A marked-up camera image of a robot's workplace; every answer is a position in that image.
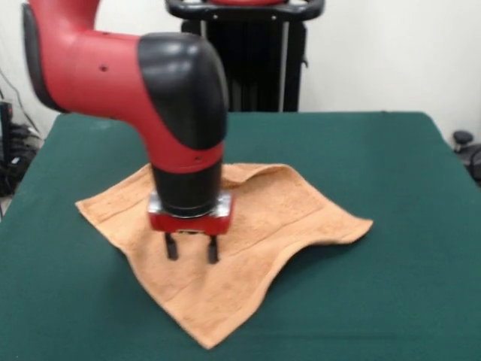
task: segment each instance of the handle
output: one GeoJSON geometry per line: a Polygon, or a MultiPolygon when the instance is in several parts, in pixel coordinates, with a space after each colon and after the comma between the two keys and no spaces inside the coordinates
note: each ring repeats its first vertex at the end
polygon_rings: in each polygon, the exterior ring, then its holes
{"type": "Polygon", "coordinates": [[[306,0],[300,5],[284,2],[268,6],[220,5],[184,0],[166,0],[165,3],[171,15],[186,20],[295,22],[319,17],[325,8],[325,0],[306,0]]]}

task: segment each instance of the black equipment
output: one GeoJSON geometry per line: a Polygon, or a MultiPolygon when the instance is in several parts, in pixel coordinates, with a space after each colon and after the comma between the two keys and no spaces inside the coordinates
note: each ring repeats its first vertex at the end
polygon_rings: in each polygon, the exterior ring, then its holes
{"type": "Polygon", "coordinates": [[[471,177],[481,182],[481,144],[471,144],[474,137],[471,133],[457,131],[453,134],[456,142],[455,152],[471,177]]]}
{"type": "Polygon", "coordinates": [[[11,103],[0,101],[0,198],[15,193],[38,152],[37,147],[29,144],[29,139],[37,136],[28,126],[14,124],[13,116],[11,103]]]}
{"type": "Polygon", "coordinates": [[[324,0],[167,0],[182,32],[205,37],[225,69],[230,111],[298,111],[307,30],[324,0]]]}

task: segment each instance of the table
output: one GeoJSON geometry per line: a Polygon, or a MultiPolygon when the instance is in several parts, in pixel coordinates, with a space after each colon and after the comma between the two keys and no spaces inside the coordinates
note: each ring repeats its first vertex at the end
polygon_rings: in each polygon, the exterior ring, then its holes
{"type": "Polygon", "coordinates": [[[74,206],[146,161],[123,123],[56,121],[0,225],[1,360],[481,357],[481,192],[424,114],[230,116],[226,162],[290,164],[375,224],[357,244],[301,251],[211,351],[74,206]]]}

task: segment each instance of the towel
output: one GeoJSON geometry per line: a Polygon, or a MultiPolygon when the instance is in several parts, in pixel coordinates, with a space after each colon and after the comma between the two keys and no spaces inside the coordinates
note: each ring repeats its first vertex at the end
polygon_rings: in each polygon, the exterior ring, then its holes
{"type": "Polygon", "coordinates": [[[156,303],[202,347],[226,339],[259,308],[287,261],[313,244],[349,244],[373,221],[354,217],[283,164],[232,164],[222,188],[235,199],[231,228],[219,236],[220,261],[207,262],[206,235],[174,235],[179,259],[150,228],[149,165],[105,192],[77,203],[80,213],[127,257],[156,303]]]}

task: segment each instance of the cable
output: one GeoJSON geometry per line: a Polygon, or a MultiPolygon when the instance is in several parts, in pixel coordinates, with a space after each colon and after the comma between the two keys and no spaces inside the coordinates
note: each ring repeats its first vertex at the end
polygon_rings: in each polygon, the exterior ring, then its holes
{"type": "Polygon", "coordinates": [[[4,154],[5,148],[4,139],[0,138],[0,143],[3,143],[3,148],[0,148],[0,198],[12,196],[20,182],[23,180],[30,164],[36,157],[38,147],[29,143],[31,137],[35,137],[32,133],[32,128],[23,124],[13,124],[9,116],[1,117],[2,125],[7,122],[8,126],[3,127],[7,130],[3,136],[7,136],[9,142],[8,154],[4,154]]]}
{"type": "Polygon", "coordinates": [[[33,129],[35,129],[35,131],[37,133],[40,133],[40,131],[38,130],[37,126],[35,125],[35,123],[33,122],[32,118],[27,114],[27,112],[25,111],[25,108],[23,107],[23,103],[22,103],[22,99],[20,98],[20,92],[18,91],[18,89],[8,80],[7,76],[5,75],[5,73],[3,72],[2,68],[0,68],[0,75],[3,77],[3,79],[5,80],[5,83],[8,84],[8,86],[15,92],[15,94],[17,95],[17,101],[18,101],[18,105],[21,109],[21,111],[23,112],[23,114],[25,114],[25,118],[27,118],[27,120],[29,121],[30,125],[33,127],[33,129]]]}

